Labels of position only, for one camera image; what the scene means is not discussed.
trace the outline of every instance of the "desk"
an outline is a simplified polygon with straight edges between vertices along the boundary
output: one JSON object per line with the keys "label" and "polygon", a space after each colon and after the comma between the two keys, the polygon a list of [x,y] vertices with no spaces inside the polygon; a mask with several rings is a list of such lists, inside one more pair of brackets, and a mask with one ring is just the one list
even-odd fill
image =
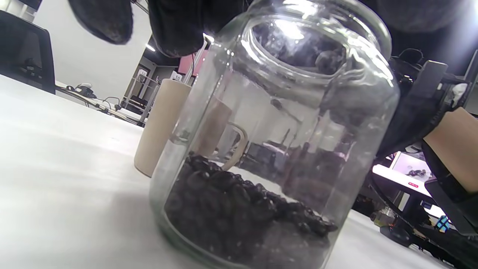
{"label": "desk", "polygon": [[[142,128],[0,76],[0,268],[200,269],[158,233]],[[444,269],[351,212],[327,269]]]}

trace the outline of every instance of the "cardboard tube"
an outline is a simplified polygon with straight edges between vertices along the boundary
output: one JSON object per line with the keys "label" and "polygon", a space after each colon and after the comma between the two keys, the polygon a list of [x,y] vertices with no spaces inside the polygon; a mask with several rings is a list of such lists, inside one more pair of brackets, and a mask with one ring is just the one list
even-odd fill
{"label": "cardboard tube", "polygon": [[148,177],[156,168],[190,90],[190,86],[172,79],[161,83],[134,156],[134,166]]}

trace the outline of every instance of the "ceiling light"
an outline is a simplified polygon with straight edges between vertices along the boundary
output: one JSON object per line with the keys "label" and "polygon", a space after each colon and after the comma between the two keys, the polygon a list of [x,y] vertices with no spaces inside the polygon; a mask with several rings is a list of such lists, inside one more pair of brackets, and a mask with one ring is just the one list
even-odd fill
{"label": "ceiling light", "polygon": [[148,44],[148,43],[146,43],[146,48],[149,49],[149,50],[151,50],[151,51],[153,51],[153,52],[156,51],[156,50],[155,50],[150,44]]}

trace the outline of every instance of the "glass jar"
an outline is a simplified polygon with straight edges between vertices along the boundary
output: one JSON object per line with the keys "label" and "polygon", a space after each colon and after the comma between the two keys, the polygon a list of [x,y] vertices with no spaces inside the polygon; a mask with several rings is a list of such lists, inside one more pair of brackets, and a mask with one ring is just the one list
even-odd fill
{"label": "glass jar", "polygon": [[355,0],[257,0],[210,46],[152,177],[161,231],[213,268],[322,268],[399,99]]}

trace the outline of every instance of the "cable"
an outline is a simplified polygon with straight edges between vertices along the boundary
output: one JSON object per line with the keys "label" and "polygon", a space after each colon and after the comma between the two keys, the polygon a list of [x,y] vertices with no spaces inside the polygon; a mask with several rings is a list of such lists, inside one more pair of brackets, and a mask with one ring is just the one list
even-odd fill
{"label": "cable", "polygon": [[106,101],[106,99],[100,99],[100,98],[97,98],[97,99],[100,101],[106,102],[109,106],[109,109],[111,109],[111,104],[108,101]]}
{"label": "cable", "polygon": [[101,109],[101,111],[104,112],[104,113],[107,113],[107,114],[109,114],[109,115],[111,115],[111,116],[114,116],[114,117],[116,117],[116,118],[122,119],[122,120],[124,120],[124,121],[126,121],[126,122],[129,122],[129,123],[132,123],[132,124],[136,124],[135,121],[133,121],[133,120],[127,118],[126,116],[124,116],[124,115],[122,115],[122,114],[119,114],[119,113],[117,113],[116,111],[114,111],[114,110],[112,110],[112,109],[108,109],[108,107],[106,107],[106,106],[104,106],[104,105],[100,105],[99,103],[97,103],[97,102],[94,101],[94,100],[91,100],[91,99],[89,99],[89,98],[86,98],[86,97],[84,97],[84,96],[78,94],[78,93],[75,91],[75,89],[74,89],[73,87],[71,87],[71,86],[67,86],[66,88],[59,87],[59,86],[55,86],[55,89],[58,90],[58,91],[60,91],[60,92],[62,92],[62,93],[64,93],[64,94],[67,94],[67,95],[69,95],[69,96],[72,96],[72,97],[74,97],[74,98],[77,98],[77,99],[79,99],[79,100],[85,102],[88,107],[89,107],[89,105],[92,105],[92,106],[95,107],[95,108]]}
{"label": "cable", "polygon": [[108,100],[109,98],[117,99],[117,100],[118,100],[118,105],[121,104],[121,100],[120,100],[118,97],[114,97],[114,96],[108,96],[108,97],[106,97],[106,98],[105,98],[105,102],[106,102],[106,100]]}

